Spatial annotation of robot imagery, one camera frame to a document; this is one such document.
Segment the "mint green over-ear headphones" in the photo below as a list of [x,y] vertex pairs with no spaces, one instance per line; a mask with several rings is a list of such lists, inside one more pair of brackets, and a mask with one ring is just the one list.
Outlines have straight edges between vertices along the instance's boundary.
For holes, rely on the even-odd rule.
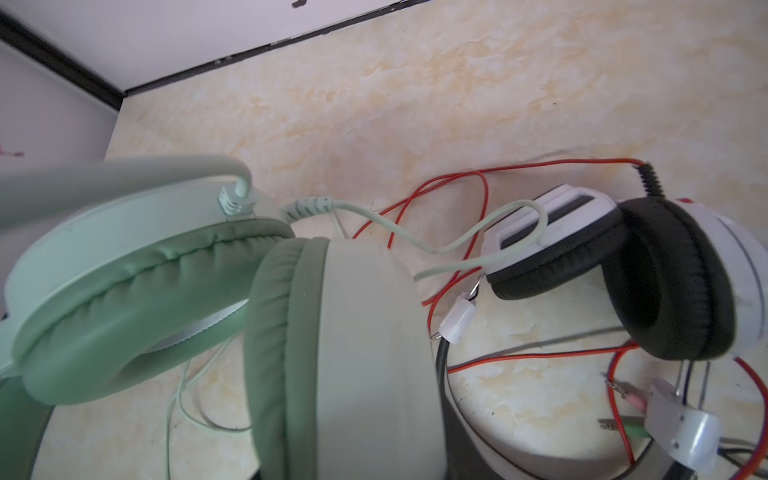
[[138,159],[8,175],[1,226],[58,214],[5,284],[1,475],[52,410],[240,339],[260,479],[443,479],[441,387],[418,288],[381,245],[297,237],[242,162]]

